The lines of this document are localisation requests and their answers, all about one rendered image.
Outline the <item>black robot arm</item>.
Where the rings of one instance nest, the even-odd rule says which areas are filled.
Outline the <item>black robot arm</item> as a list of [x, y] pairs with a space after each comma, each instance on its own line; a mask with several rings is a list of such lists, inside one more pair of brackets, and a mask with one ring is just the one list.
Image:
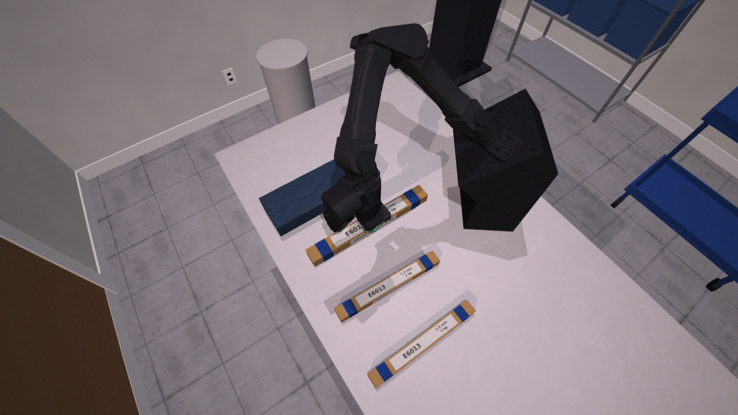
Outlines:
[[375, 162], [378, 144], [374, 142], [389, 64], [428, 94], [451, 128], [463, 130], [502, 162], [508, 162], [524, 146], [522, 139], [495, 122], [493, 112], [485, 111], [456, 86], [431, 54], [428, 43], [426, 31], [417, 23], [380, 27], [351, 39], [350, 48], [355, 50], [352, 86], [334, 151], [334, 162], [346, 175], [321, 195], [323, 216], [334, 233], [341, 233], [354, 214], [362, 224], [376, 217], [376, 205], [362, 204], [374, 204], [381, 197]]

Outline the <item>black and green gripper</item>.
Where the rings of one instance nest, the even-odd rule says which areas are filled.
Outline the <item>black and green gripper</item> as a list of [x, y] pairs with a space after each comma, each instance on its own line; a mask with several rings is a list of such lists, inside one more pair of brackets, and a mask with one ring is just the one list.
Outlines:
[[374, 232], [376, 232], [376, 230], [379, 229], [379, 227], [381, 226], [381, 224], [384, 224], [386, 221], [388, 221], [388, 220], [391, 219], [391, 213], [389, 212], [389, 210], [387, 210], [387, 208], [385, 207], [385, 205], [382, 204], [381, 198], [378, 201], [376, 201], [374, 204], [369, 204], [369, 205], [362, 204], [362, 205], [363, 206], [376, 205], [376, 217], [373, 218], [372, 220], [368, 221], [365, 224], [362, 224], [362, 222], [360, 221], [360, 219], [358, 218], [358, 216], [356, 214], [354, 214], [354, 216], [356, 216], [356, 218], [358, 219], [358, 221], [361, 223], [362, 228], [366, 230], [366, 233], [374, 233]]

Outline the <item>tan box with white label and blue band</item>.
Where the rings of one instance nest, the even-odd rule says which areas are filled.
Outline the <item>tan box with white label and blue band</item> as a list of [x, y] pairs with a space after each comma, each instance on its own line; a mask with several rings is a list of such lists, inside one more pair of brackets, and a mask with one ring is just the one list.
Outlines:
[[[422, 189], [421, 186], [416, 186], [409, 191], [403, 193], [401, 196], [391, 200], [387, 204], [384, 204], [387, 210], [391, 213], [391, 219], [381, 224], [380, 228], [383, 228], [386, 224], [389, 224], [393, 220], [397, 220], [399, 216], [413, 210], [417, 206], [426, 202], [428, 194]], [[335, 256], [337, 253], [342, 252], [344, 249], [352, 246], [371, 233], [366, 233], [366, 230], [362, 228], [361, 223], [356, 220], [351, 224], [348, 224], [341, 233], [335, 232], [329, 237], [315, 243], [315, 245], [306, 249], [308, 256], [310, 256], [314, 266], [319, 265], [329, 258]]]

